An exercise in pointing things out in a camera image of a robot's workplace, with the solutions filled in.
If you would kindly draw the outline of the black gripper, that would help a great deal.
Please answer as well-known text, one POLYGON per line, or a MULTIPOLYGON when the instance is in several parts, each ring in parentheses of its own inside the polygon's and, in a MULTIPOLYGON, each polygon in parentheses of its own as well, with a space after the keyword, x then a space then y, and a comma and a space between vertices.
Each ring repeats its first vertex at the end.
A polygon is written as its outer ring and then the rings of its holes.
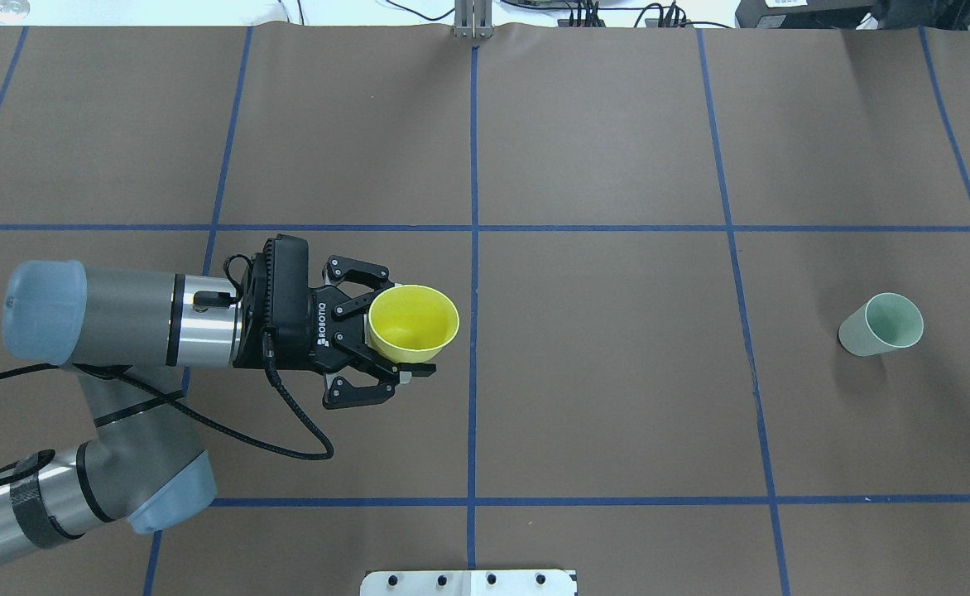
MULTIPOLYGON (((242 362, 244 297, 247 294, 252 262, 242 274, 236 285, 239 298, 237 335, 238 346, 233 356, 233 366, 242 369, 267 369, 266 356, 271 356, 272 366, 277 371, 276 355, 273 353, 272 339, 269 334, 263 340, 262 368, 250 368, 242 362)), ((436 371, 435 363, 403 363, 390 356, 384 356, 367 346, 365 339, 364 317, 369 306, 384 291, 399 286, 390 277, 389 268, 350 257, 333 254, 327 259, 323 269, 322 286, 310 288, 310 346, 311 354, 303 369, 297 371, 322 371, 324 395, 322 404, 325 410, 345 410, 345 408, 380 405, 390 400, 398 387, 411 381, 413 377, 429 377, 436 371), (352 296, 342 290, 341 284, 349 282, 368 288, 368 293, 352 296), (358 386, 344 373, 346 369, 360 371, 374 380, 372 385, 358 386)))

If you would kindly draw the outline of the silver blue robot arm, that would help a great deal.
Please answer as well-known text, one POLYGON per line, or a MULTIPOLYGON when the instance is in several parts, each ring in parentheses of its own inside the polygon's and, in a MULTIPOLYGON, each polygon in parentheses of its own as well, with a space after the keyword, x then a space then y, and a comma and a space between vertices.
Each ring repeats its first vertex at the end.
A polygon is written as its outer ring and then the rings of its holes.
POLYGON ((321 376, 326 410, 382 404, 411 378, 432 376, 433 358, 461 327, 447 295, 395 283, 379 264, 332 256, 321 286, 310 286, 310 245, 295 235, 269 238, 244 264, 241 276, 228 263, 222 276, 78 261, 28 261, 13 272, 2 336, 24 366, 0 381, 75 374, 96 435, 0 468, 0 565, 104 524, 124 520, 147 535, 208 508, 218 489, 198 425, 286 458, 333 457, 281 373, 321 376), (193 368, 261 370, 321 449, 269 444, 194 411, 181 377, 193 368))

